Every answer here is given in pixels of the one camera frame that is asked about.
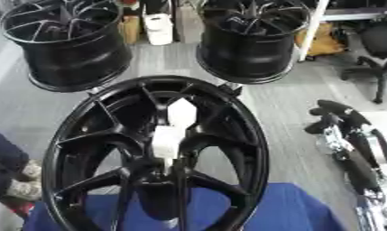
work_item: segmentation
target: white plastic block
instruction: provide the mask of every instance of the white plastic block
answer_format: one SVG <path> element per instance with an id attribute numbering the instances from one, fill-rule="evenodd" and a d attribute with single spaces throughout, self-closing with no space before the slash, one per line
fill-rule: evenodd
<path id="1" fill-rule="evenodd" d="M 168 107 L 170 125 L 186 130 L 196 122 L 198 109 L 185 98 L 181 98 Z"/>
<path id="2" fill-rule="evenodd" d="M 185 130 L 174 126 L 157 126 L 152 138 L 153 154 L 156 158 L 178 159 L 180 142 Z"/>

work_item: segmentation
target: shoe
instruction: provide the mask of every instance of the shoe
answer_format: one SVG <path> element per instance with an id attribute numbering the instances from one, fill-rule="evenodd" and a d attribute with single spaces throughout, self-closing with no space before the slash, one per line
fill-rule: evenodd
<path id="1" fill-rule="evenodd" d="M 26 166 L 24 166 L 22 174 L 30 180 L 40 181 L 41 166 L 35 160 L 29 160 Z"/>
<path id="2" fill-rule="evenodd" d="M 40 200 L 41 184 L 38 181 L 20 182 L 18 180 L 12 180 L 6 195 L 27 201 Z"/>

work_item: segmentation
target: gray carpet floor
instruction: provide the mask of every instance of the gray carpet floor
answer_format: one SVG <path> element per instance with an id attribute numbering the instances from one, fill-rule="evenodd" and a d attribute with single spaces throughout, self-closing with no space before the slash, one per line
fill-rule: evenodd
<path id="1" fill-rule="evenodd" d="M 33 86 L 27 79 L 20 49 L 3 40 L 0 44 L 0 63 L 1 60 L 4 63 L 0 64 L 0 131 L 33 158 L 41 160 L 62 120 L 87 94 L 51 93 Z M 131 67 L 114 83 L 147 75 L 177 74 L 220 84 L 221 80 L 196 63 L 196 45 L 195 42 L 161 47 L 135 45 Z M 270 181 L 293 182 L 302 187 L 326 203 L 347 230 L 357 230 L 355 197 L 343 182 L 343 172 L 318 150 L 315 138 L 305 134 L 303 128 L 315 120 L 308 110 L 321 98 L 363 111 L 387 110 L 387 95 L 384 104 L 371 103 L 376 90 L 373 81 L 344 82 L 338 78 L 338 72 L 352 65 L 357 54 L 359 51 L 296 63 L 284 79 L 245 86 L 240 96 L 268 138 L 272 158 Z M 234 180 L 231 168 L 224 167 L 229 164 L 226 158 L 212 152 L 217 151 L 209 150 L 199 168 L 223 180 Z"/>

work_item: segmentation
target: blue cloth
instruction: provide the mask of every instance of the blue cloth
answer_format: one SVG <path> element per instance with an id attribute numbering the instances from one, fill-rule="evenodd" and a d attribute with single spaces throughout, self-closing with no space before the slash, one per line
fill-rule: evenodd
<path id="1" fill-rule="evenodd" d="M 208 189 L 193 189 L 189 204 L 189 230 L 199 231 L 211 225 L 229 206 L 228 199 Z M 88 197 L 87 213 L 103 230 L 109 230 L 116 195 Z M 124 218 L 127 231 L 169 231 L 161 222 L 147 217 L 134 197 Z M 42 203 L 36 205 L 24 231 L 60 231 Z M 289 183 L 271 183 L 245 231 L 342 231 L 330 209 L 304 190 Z"/>

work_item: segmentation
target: shelf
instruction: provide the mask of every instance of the shelf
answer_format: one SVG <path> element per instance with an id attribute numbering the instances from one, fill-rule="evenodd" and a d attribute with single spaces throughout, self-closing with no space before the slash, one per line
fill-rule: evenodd
<path id="1" fill-rule="evenodd" d="M 381 17 L 387 8 L 327 9 L 322 21 L 369 20 Z"/>

